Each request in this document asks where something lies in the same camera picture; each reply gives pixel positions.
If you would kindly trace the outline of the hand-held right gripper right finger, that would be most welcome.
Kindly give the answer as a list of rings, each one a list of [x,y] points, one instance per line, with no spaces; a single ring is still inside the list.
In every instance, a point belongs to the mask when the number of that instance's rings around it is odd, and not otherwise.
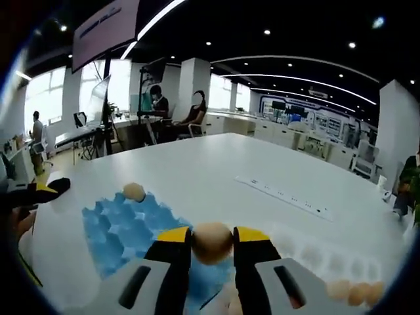
[[[290,258],[280,256],[259,230],[233,232],[235,284],[244,314],[337,314],[323,280]]]

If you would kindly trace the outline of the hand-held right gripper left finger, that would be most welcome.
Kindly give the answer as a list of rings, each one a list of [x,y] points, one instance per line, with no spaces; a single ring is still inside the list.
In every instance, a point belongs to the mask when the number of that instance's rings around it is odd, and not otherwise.
[[[161,233],[144,258],[133,259],[102,282],[95,314],[182,314],[188,291],[192,232]]]

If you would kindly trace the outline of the person's left hand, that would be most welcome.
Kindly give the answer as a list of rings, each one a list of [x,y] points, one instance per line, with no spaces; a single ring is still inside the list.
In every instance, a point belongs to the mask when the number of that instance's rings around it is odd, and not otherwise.
[[[32,211],[26,218],[24,218],[16,224],[16,237],[18,239],[20,239],[26,232],[33,228],[36,219],[36,214],[36,211]]]

